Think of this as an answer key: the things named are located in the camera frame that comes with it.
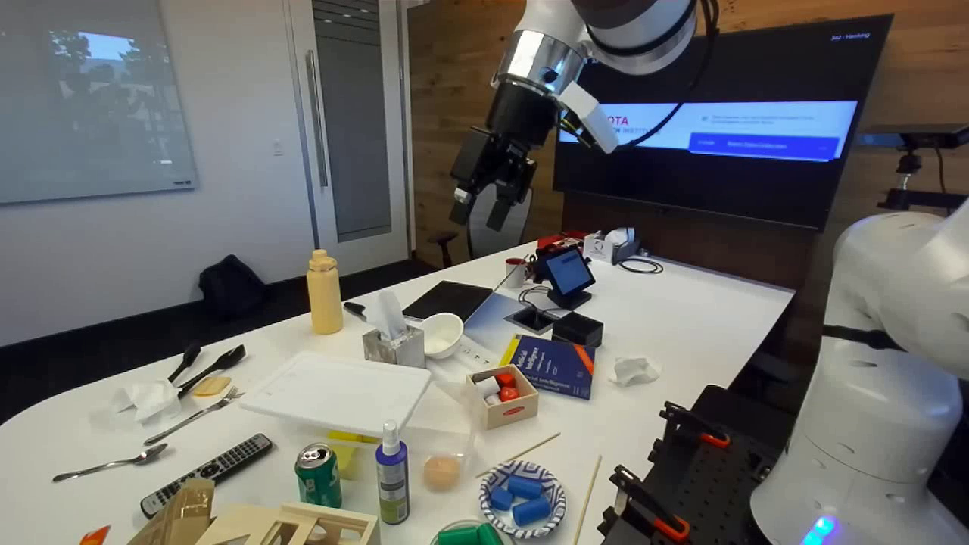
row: yellow bottle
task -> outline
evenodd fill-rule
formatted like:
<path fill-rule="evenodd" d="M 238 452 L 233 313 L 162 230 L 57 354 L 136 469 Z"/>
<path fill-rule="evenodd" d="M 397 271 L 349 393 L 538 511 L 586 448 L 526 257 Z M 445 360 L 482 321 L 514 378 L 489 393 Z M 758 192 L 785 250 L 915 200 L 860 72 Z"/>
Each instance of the yellow bottle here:
<path fill-rule="evenodd" d="M 343 297 L 336 261 L 318 250 L 309 255 L 305 268 L 309 314 L 316 333 L 336 333 L 343 327 Z"/>

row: bottle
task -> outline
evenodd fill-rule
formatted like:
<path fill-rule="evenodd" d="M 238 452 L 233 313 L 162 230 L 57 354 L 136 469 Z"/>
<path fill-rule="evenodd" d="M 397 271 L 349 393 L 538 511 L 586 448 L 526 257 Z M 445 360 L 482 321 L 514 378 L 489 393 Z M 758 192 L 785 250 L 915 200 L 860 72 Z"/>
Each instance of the bottle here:
<path fill-rule="evenodd" d="M 336 333 L 343 327 L 338 274 L 336 274 L 336 261 L 325 250 L 309 255 L 305 290 L 309 290 L 311 330 Z"/>
<path fill-rule="evenodd" d="M 393 423 L 384 423 L 376 448 L 376 483 L 384 524 L 403 524 L 413 515 L 404 442 Z"/>

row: green can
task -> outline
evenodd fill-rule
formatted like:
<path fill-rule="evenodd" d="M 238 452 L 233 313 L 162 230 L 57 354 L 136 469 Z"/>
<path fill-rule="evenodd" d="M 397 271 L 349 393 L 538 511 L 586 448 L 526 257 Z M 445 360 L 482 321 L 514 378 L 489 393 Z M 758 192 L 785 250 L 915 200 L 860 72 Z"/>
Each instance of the green can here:
<path fill-rule="evenodd" d="M 336 455 L 305 445 L 296 458 L 298 500 L 311 505 L 343 505 Z"/>

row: bag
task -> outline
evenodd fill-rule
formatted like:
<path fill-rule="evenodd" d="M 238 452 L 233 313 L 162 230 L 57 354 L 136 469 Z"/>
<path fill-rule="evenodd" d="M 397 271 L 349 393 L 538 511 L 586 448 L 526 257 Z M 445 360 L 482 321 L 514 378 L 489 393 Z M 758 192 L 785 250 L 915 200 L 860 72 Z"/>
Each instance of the bag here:
<path fill-rule="evenodd" d="M 205 310 L 219 317 L 252 314 L 266 299 L 266 285 L 235 255 L 203 271 L 199 289 Z"/>

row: blue book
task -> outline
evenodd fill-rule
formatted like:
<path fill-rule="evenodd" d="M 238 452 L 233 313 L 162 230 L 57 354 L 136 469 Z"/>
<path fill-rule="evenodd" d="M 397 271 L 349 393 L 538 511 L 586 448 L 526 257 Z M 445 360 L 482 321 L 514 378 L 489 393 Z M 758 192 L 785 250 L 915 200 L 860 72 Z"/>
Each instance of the blue book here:
<path fill-rule="evenodd" d="M 582 400 L 592 398 L 595 363 L 584 351 L 584 346 L 538 336 L 514 336 L 506 346 L 500 363 L 516 368 L 522 377 L 526 377 L 538 390 L 553 390 Z"/>

